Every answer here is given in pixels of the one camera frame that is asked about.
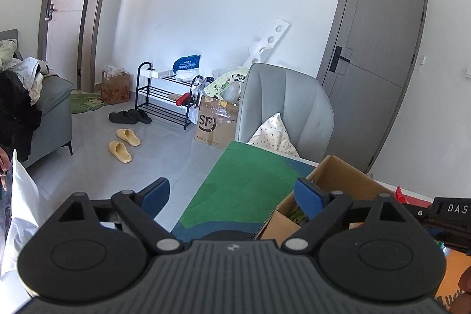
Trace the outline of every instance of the black slipper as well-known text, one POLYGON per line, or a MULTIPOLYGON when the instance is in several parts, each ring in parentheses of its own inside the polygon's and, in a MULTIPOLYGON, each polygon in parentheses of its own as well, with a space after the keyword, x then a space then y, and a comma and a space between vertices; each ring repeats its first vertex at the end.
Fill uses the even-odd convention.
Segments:
POLYGON ((112 112, 108 115, 112 123, 118 124, 137 124, 137 117, 126 111, 112 112))
POLYGON ((149 115, 141 109, 130 109, 128 114, 135 116, 140 122, 144 124, 150 124, 152 122, 152 119, 149 117, 149 115))

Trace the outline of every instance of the gray chair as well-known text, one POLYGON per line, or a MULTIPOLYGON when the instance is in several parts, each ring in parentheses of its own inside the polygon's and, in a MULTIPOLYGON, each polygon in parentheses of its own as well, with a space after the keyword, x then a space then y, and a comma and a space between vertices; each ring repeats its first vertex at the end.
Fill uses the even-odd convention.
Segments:
POLYGON ((278 112, 298 154, 322 161, 334 129, 334 112, 326 92, 309 75, 256 63, 245 81, 235 140, 248 142, 258 127, 278 112))
MULTIPOLYGON (((18 41, 16 57, 23 60, 19 51, 18 30, 0 32, 0 40, 12 38, 18 41)), ((42 81, 41 97, 36 103, 42 112, 41 125, 32 136, 31 154, 23 162, 25 168, 60 147, 67 146, 72 155, 72 89, 72 83, 58 76, 46 77, 42 81)))

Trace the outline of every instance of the door handle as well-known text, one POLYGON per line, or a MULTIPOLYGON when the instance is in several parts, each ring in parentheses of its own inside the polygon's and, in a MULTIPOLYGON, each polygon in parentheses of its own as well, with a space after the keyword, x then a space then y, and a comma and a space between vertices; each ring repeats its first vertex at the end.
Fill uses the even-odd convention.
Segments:
POLYGON ((51 4, 51 7, 48 9, 48 11, 46 12, 46 20, 47 21, 51 21, 52 20, 52 14, 54 13, 54 11, 57 11, 57 9, 54 8, 54 4, 52 3, 51 4))
POLYGON ((341 55, 342 47, 338 45, 335 48, 334 57, 332 58, 332 63, 330 64, 329 71, 335 72, 337 70, 337 64, 339 63, 339 59, 345 60, 347 63, 350 63, 350 59, 347 59, 341 55))

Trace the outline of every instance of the round green rug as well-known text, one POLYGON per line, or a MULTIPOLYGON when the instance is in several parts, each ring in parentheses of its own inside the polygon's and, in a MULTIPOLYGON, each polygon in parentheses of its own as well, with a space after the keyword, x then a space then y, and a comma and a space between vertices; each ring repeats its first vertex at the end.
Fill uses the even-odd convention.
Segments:
POLYGON ((97 110, 107 103, 98 94, 72 95, 72 113, 84 113, 97 110))

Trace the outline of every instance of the pillow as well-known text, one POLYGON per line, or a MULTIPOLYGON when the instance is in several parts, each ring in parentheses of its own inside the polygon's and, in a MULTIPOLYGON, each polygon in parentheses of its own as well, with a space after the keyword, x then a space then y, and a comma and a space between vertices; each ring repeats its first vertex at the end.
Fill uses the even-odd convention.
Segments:
POLYGON ((247 144, 268 148, 280 153, 299 157, 281 120, 280 113, 273 115, 263 123, 247 144))

